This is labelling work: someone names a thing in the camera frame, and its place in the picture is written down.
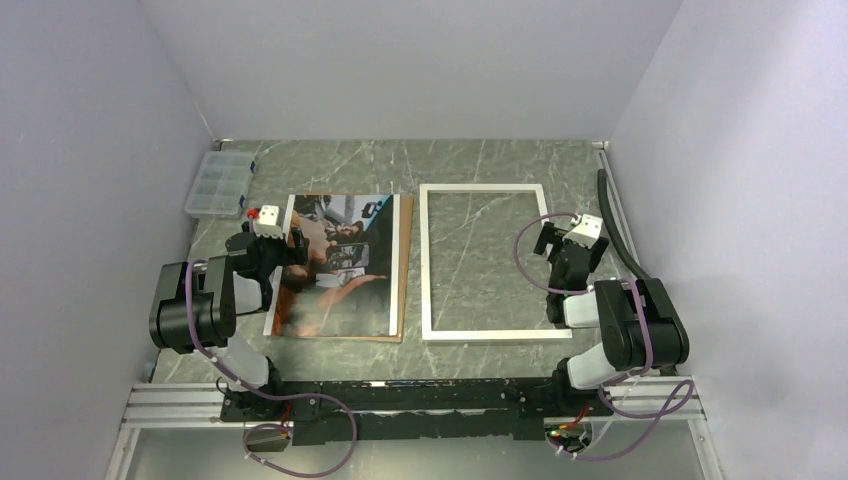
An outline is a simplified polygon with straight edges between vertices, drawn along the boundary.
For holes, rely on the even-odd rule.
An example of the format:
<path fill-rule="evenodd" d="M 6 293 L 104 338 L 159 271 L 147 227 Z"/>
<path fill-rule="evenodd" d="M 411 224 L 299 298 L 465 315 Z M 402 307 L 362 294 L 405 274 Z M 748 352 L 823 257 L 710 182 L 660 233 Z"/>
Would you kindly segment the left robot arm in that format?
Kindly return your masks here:
<path fill-rule="evenodd" d="M 287 394 L 271 382 L 272 362 L 237 333 L 237 317 L 272 309 L 274 274 L 306 265 L 308 241 L 298 228 L 280 238 L 243 231 L 225 247 L 220 256 L 161 268 L 149 314 L 150 337 L 159 349 L 206 359 L 229 389 L 249 391 L 246 404 L 257 417 L 272 420 L 284 411 Z"/>

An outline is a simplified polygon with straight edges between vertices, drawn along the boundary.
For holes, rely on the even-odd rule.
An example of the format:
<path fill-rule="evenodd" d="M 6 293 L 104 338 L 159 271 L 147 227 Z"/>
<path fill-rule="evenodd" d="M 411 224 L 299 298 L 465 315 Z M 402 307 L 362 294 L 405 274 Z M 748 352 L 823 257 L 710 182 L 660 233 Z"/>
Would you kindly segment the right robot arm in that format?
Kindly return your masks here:
<path fill-rule="evenodd" d="M 577 413 L 588 390 L 612 380 L 688 360 L 690 341 L 663 282 L 658 278 L 589 282 L 609 239 L 592 217 L 562 229 L 546 221 L 533 253 L 551 270 L 545 285 L 546 315 L 557 329 L 592 329 L 600 343 L 557 367 L 565 376 L 550 388 L 550 401 L 564 415 Z"/>

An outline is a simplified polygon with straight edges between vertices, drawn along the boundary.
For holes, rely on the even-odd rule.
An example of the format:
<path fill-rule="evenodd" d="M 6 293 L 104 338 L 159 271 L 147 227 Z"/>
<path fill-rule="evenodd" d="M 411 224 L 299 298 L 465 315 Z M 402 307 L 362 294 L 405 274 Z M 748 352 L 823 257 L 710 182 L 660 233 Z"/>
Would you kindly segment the wooden picture frame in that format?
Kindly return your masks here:
<path fill-rule="evenodd" d="M 547 215 L 541 184 L 421 184 L 419 187 L 421 339 L 428 343 L 531 343 L 571 339 L 570 329 L 547 330 L 434 330 L 432 325 L 429 235 L 430 193 L 532 193 L 540 215 Z"/>

